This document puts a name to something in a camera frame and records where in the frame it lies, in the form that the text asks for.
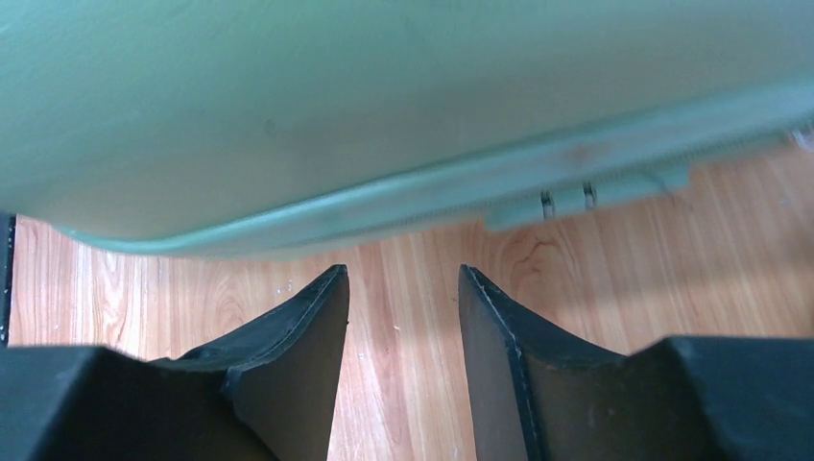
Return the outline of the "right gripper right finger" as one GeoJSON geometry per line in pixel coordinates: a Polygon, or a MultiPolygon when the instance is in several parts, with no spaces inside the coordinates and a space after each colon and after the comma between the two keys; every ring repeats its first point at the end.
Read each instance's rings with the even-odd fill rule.
{"type": "Polygon", "coordinates": [[[809,460],[813,343],[667,336],[594,345],[462,266],[459,316],[481,460],[809,460]]]}

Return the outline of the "green hard-shell suitcase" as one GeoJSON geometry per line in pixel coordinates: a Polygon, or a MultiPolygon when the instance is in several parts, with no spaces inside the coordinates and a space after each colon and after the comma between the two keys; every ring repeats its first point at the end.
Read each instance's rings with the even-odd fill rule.
{"type": "Polygon", "coordinates": [[[502,231],[790,137],[809,1],[1,5],[1,208],[117,253],[502,231]]]}

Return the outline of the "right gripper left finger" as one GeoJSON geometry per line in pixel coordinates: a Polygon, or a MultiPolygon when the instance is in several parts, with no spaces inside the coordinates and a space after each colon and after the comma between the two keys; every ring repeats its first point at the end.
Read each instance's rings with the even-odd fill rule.
{"type": "Polygon", "coordinates": [[[324,460],[349,308],[334,265],[175,358],[99,346],[1,352],[5,460],[324,460]]]}

